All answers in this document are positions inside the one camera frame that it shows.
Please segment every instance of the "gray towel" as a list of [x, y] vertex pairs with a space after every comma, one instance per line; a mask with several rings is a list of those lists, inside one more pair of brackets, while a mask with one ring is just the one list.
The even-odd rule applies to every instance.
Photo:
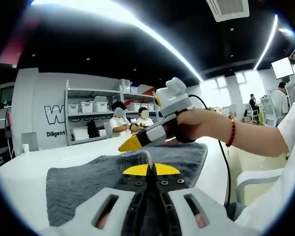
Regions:
[[[180, 170], [191, 187], [195, 185], [207, 155], [207, 146], [198, 143], [160, 145], [141, 150], [143, 149], [151, 154], [154, 162]], [[50, 226], [60, 226], [71, 220], [77, 206], [102, 188], [113, 187], [127, 168], [145, 163], [146, 156], [134, 151], [118, 156], [100, 156], [82, 166], [50, 168], [46, 182]], [[153, 203], [149, 201], [148, 205], [147, 215], [153, 214], [155, 211], [149, 210], [153, 208]], [[145, 221], [151, 225], [155, 219], [150, 217]]]

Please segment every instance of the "ceiling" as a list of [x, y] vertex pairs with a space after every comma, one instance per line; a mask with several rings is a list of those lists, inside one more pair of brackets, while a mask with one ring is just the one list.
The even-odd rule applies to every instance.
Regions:
[[[205, 0], [115, 1], [170, 42], [203, 79], [252, 69], [275, 14], [262, 0], [249, 0], [249, 17], [218, 23]], [[18, 68], [130, 79], [156, 87], [173, 76], [194, 77], [169, 50], [134, 26], [72, 9], [44, 10], [29, 13], [38, 24], [29, 34]], [[279, 16], [278, 28], [282, 27], [286, 23]], [[295, 42], [277, 31], [258, 69], [270, 68], [271, 62], [294, 49]], [[12, 78], [16, 69], [9, 71]]]

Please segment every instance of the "yellow plastic part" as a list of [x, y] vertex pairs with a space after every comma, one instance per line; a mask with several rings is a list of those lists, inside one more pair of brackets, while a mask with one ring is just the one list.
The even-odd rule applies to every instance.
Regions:
[[119, 151], [135, 151], [142, 148], [136, 135], [131, 136], [126, 142], [124, 142], [119, 148]]
[[162, 106], [161, 101], [159, 100], [158, 96], [155, 96], [155, 99], [157, 101], [158, 106], [161, 107]]
[[123, 172], [124, 175], [146, 176], [148, 171], [148, 164], [139, 166], [132, 166]]
[[155, 167], [158, 176], [180, 174], [180, 171], [172, 166], [155, 163]]

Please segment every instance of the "white shirt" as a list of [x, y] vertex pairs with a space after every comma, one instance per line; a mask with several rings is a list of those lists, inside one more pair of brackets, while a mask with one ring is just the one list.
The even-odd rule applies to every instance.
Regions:
[[265, 230], [279, 216], [295, 189], [295, 103], [278, 125], [290, 152], [290, 158], [276, 183], [246, 207], [237, 219], [242, 226]]
[[287, 97], [282, 91], [274, 91], [271, 100], [275, 109], [276, 117], [281, 117], [289, 111]]
[[141, 117], [137, 118], [137, 124], [141, 124], [141, 123], [143, 123], [144, 126], [154, 125], [151, 118], [147, 118], [147, 119], [142, 119]]
[[[126, 117], [112, 117], [109, 120], [110, 126], [113, 128], [122, 126], [124, 124], [130, 124], [130, 122], [128, 121], [128, 119]], [[114, 132], [113, 131], [113, 137], [118, 137], [120, 135], [126, 135], [126, 134], [131, 134], [131, 130], [127, 129], [121, 132]]]

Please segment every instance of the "white table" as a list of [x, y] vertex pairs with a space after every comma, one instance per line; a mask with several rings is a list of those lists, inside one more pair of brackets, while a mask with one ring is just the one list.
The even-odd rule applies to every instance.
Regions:
[[[45, 191], [47, 171], [51, 167], [83, 165], [101, 155], [119, 154], [118, 147], [128, 137], [22, 154], [0, 167], [0, 183], [17, 213], [32, 229], [41, 231], [49, 226]], [[209, 137], [196, 142], [205, 143], [208, 154], [195, 187], [224, 204], [228, 180], [219, 144]]]

